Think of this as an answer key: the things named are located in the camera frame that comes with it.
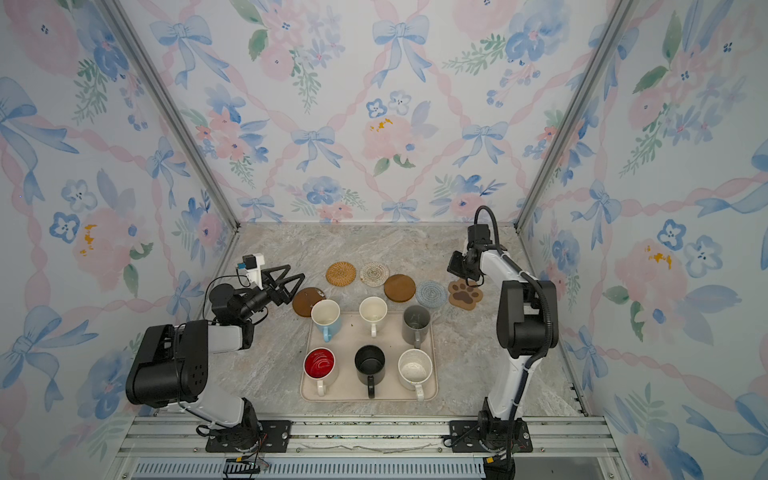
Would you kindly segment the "cork paw coaster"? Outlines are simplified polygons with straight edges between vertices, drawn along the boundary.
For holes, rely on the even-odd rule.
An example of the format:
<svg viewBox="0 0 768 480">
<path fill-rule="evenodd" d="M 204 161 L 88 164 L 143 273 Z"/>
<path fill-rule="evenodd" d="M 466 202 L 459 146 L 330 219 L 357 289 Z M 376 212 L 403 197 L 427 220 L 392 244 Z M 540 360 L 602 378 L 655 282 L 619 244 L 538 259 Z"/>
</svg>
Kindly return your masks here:
<svg viewBox="0 0 768 480">
<path fill-rule="evenodd" d="M 453 281 L 448 286 L 448 301 L 457 308 L 465 311 L 474 310 L 483 300 L 484 294 L 475 284 L 464 280 Z"/>
</svg>

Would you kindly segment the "grey mug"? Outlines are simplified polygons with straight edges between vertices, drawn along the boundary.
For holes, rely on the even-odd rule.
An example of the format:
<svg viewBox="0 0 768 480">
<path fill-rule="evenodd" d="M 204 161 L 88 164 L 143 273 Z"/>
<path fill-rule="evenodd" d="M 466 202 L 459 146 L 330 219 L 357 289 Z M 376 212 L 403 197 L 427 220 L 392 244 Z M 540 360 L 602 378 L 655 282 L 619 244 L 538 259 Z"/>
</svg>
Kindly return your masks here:
<svg viewBox="0 0 768 480">
<path fill-rule="evenodd" d="M 401 324 L 402 339 L 416 349 L 420 349 L 426 339 L 431 321 L 430 312 L 423 306 L 412 305 L 404 312 Z"/>
</svg>

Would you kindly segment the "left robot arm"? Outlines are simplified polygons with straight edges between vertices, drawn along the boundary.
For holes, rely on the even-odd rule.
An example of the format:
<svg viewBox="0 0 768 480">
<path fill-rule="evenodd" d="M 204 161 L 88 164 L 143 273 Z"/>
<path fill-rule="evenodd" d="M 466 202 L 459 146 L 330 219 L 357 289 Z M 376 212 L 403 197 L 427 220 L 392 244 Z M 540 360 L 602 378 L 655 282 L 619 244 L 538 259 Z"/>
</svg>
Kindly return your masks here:
<svg viewBox="0 0 768 480">
<path fill-rule="evenodd" d="M 126 396 L 134 405 L 153 409 L 176 405 L 198 419 L 195 431 L 209 453 L 284 453 L 291 422 L 259 419 L 251 401 L 211 379 L 209 358 L 250 349 L 269 306 L 290 304 L 305 276 L 292 273 L 288 264 L 264 268 L 259 256 L 242 265 L 246 285 L 236 287 L 224 277 L 208 289 L 211 319 L 146 330 L 127 377 Z"/>
</svg>

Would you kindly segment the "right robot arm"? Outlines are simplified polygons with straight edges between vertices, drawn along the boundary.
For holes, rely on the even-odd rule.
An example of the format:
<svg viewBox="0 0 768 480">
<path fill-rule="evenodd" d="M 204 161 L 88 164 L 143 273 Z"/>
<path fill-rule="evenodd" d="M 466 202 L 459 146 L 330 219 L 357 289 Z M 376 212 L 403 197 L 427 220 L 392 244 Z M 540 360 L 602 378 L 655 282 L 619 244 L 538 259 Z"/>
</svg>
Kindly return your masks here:
<svg viewBox="0 0 768 480">
<path fill-rule="evenodd" d="M 490 450 L 526 450 L 520 406 L 538 363 L 559 341 L 556 287 L 525 271 L 504 249 L 469 242 L 452 254 L 448 271 L 499 287 L 496 337 L 503 350 L 495 383 L 478 413 L 478 436 Z"/>
</svg>

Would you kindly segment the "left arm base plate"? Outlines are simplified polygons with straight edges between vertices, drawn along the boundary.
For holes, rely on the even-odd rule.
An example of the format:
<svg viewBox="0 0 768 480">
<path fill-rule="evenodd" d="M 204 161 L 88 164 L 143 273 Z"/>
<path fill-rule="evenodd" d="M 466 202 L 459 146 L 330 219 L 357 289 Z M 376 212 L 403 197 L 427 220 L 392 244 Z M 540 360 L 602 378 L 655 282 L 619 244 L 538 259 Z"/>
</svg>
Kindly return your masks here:
<svg viewBox="0 0 768 480">
<path fill-rule="evenodd" d="M 292 423 L 288 420 L 242 422 L 233 427 L 198 425 L 196 433 L 206 440 L 207 453 L 285 453 Z"/>
</svg>

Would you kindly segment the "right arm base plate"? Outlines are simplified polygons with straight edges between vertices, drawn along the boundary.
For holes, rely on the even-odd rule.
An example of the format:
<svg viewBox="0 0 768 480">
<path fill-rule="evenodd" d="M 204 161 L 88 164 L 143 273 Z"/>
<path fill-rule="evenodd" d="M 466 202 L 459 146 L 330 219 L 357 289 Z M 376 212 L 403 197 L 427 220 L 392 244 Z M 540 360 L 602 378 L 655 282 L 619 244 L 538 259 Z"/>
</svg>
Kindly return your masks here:
<svg viewBox="0 0 768 480">
<path fill-rule="evenodd" d="M 493 420 L 480 424 L 475 421 L 449 422 L 449 434 L 443 437 L 443 446 L 453 453 L 484 453 L 498 455 L 510 448 L 513 454 L 531 453 L 534 449 L 532 434 L 523 419 L 512 423 Z"/>
</svg>

